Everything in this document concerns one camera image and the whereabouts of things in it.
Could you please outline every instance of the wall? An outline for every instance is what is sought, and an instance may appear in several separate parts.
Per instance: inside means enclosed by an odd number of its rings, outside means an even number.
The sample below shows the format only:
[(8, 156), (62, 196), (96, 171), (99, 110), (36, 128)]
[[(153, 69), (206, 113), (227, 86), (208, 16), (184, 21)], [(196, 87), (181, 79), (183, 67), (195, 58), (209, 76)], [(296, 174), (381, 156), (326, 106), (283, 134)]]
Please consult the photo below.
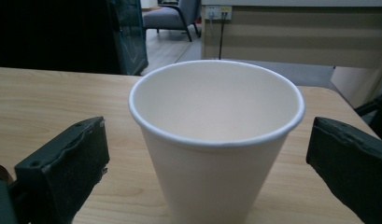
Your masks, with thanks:
[(141, 0), (141, 8), (151, 8), (158, 6), (158, 0)]
[[(220, 21), (211, 32), (203, 20), (203, 30), (202, 58), (217, 57)], [(380, 79), (382, 7), (234, 6), (221, 57), (377, 69)], [(365, 94), (362, 102), (373, 97)]]

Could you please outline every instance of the chair leg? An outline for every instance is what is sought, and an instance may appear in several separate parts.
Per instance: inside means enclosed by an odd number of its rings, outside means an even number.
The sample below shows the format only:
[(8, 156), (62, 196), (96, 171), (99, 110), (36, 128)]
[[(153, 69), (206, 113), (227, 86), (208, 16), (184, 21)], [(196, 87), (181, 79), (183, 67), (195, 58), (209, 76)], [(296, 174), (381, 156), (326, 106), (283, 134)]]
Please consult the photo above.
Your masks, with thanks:
[(185, 31), (187, 32), (188, 38), (190, 39), (190, 42), (191, 42), (191, 34), (190, 34), (190, 30), (188, 29), (188, 27), (186, 27)]
[(197, 36), (200, 38), (201, 32), (197, 30), (196, 22), (193, 23), (194, 31), (196, 32)]

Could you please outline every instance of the chair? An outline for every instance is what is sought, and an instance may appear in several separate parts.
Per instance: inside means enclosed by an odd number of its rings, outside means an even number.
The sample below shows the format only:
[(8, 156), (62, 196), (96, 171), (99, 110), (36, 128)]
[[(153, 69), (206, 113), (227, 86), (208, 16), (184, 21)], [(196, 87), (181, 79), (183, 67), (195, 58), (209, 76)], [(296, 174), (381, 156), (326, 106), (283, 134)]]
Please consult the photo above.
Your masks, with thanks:
[(382, 139), (382, 94), (376, 97), (372, 102), (355, 108), (355, 111), (361, 117), (375, 112), (372, 119), (368, 122), (368, 125)]
[(161, 5), (161, 8), (147, 12), (143, 16), (144, 36), (147, 29), (184, 30), (191, 42), (191, 34), (188, 26), (194, 26), (198, 37), (200, 32), (195, 21), (200, 18), (201, 0), (179, 0), (177, 6)]

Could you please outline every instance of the floor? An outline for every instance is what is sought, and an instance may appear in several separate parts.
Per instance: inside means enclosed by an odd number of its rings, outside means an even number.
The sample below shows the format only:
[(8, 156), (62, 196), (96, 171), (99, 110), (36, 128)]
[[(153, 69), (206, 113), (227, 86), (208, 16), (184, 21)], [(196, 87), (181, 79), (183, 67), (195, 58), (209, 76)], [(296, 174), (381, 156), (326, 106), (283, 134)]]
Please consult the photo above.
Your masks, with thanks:
[[(192, 42), (182, 31), (147, 30), (147, 52), (149, 66), (141, 73), (142, 76), (159, 67), (186, 61), (201, 60), (202, 41), (197, 37), (194, 29), (190, 27)], [(252, 63), (286, 77), (298, 86), (316, 86), (337, 89), (331, 83), (333, 72), (332, 66), (294, 64), (294, 63), (270, 63), (256, 61), (239, 61)]]

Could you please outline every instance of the cable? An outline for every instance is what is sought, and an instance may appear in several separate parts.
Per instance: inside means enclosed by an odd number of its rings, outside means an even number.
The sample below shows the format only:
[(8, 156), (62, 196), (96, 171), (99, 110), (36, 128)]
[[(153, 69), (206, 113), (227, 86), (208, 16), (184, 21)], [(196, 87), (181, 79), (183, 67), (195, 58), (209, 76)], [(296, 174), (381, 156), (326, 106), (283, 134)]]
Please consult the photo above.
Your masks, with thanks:
[(213, 31), (213, 19), (214, 19), (214, 12), (208, 13), (208, 20), (210, 23), (210, 34), (211, 34), (211, 45), (213, 46), (213, 58), (216, 59), (216, 44), (214, 40), (214, 31)]
[(221, 13), (222, 20), (220, 22), (220, 41), (219, 41), (219, 57), (218, 57), (219, 60), (220, 60), (220, 54), (222, 53), (223, 28), (225, 27), (225, 20), (227, 15), (228, 15), (227, 12)]

